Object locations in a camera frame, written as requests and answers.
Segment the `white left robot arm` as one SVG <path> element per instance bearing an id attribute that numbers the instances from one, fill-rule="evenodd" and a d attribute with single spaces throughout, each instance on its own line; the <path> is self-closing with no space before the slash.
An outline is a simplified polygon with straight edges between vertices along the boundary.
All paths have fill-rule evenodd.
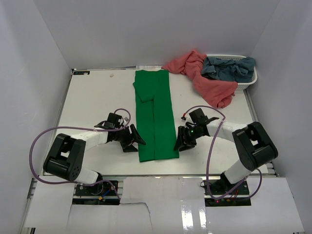
<path id="1" fill-rule="evenodd" d="M 69 182 L 86 184 L 86 189 L 94 195 L 103 189 L 103 182 L 98 179 L 99 173 L 82 167 L 86 151 L 101 144 L 119 142 L 123 152 L 137 152 L 134 143 L 146 145 L 134 124 L 129 120 L 110 113 L 107 120 L 94 126 L 91 131 L 75 135 L 58 134 L 45 159 L 45 172 Z"/>

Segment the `green t shirt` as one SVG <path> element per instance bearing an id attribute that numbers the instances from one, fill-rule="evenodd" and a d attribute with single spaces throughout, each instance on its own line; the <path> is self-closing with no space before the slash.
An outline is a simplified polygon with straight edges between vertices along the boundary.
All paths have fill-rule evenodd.
<path id="1" fill-rule="evenodd" d="M 174 150 L 176 127 L 172 110 L 169 72 L 136 71 L 133 83 L 136 126 L 146 142 L 138 146 L 140 162 L 179 158 Z"/>

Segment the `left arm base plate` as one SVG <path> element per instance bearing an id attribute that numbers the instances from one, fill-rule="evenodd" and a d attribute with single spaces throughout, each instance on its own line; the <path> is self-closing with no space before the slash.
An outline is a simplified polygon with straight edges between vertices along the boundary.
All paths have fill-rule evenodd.
<path id="1" fill-rule="evenodd" d="M 116 196 L 118 181 L 110 180 L 94 186 L 77 185 L 75 187 L 72 204 L 74 205 L 119 205 L 120 201 Z"/>

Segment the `black label sticker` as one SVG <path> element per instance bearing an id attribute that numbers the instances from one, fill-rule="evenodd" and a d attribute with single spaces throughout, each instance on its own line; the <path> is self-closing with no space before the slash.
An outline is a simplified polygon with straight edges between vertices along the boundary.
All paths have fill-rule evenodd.
<path id="1" fill-rule="evenodd" d="M 90 71 L 74 71 L 73 76 L 78 76 L 78 75 L 89 75 Z"/>

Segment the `salmon pink t shirt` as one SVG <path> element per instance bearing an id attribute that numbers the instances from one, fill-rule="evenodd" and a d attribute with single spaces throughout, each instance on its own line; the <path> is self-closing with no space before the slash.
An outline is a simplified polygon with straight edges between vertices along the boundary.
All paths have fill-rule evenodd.
<path id="1" fill-rule="evenodd" d="M 187 76 L 192 81 L 194 89 L 209 105 L 214 108 L 225 108 L 231 104 L 238 83 L 203 77 L 201 71 L 206 58 L 206 54 L 193 49 L 162 66 L 162 69 Z"/>

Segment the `dark blue t shirt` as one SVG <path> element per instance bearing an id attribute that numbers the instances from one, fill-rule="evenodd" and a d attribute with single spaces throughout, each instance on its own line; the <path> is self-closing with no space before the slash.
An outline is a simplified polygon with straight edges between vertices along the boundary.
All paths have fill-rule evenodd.
<path id="1" fill-rule="evenodd" d="M 201 75 L 214 80 L 249 83 L 254 75 L 254 66 L 255 59 L 251 57 L 239 60 L 207 57 Z"/>

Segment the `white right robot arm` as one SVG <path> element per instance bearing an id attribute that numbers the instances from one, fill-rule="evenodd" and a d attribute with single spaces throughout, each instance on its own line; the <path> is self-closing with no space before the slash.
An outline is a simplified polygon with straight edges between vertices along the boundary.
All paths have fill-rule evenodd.
<path id="1" fill-rule="evenodd" d="M 225 194 L 232 194 L 238 183 L 253 171 L 278 157 L 278 150 L 260 122 L 236 124 L 225 118 L 207 117 L 203 106 L 198 105 L 186 111 L 190 122 L 178 128 L 174 150 L 186 151 L 197 145 L 200 137 L 221 138 L 235 144 L 238 161 L 224 171 L 211 187 Z"/>

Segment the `white plastic laundry basket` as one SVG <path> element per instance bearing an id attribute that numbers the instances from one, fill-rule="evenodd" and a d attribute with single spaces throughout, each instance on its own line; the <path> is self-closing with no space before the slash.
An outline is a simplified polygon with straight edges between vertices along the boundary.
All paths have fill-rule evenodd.
<path id="1" fill-rule="evenodd" d="M 255 59 L 241 55 L 207 55 L 201 74 L 210 79 L 237 82 L 245 90 L 257 81 Z"/>

